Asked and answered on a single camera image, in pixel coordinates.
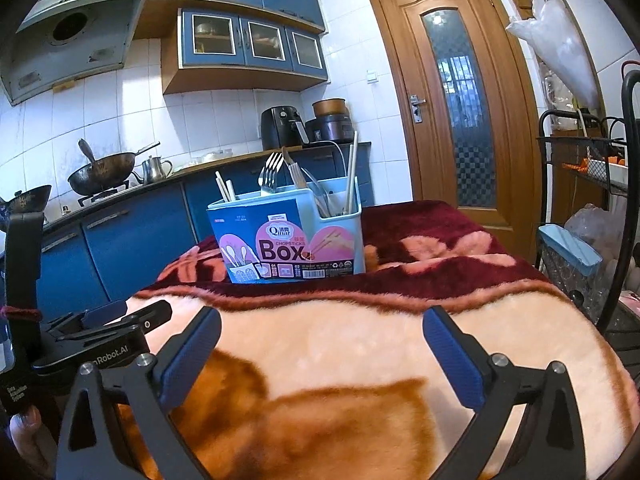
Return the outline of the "left hand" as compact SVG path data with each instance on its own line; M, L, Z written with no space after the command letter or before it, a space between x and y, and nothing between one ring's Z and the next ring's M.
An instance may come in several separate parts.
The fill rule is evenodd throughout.
M45 479L55 477L58 445L43 425L38 408L31 406L25 414L13 415L10 435L18 454L31 470Z

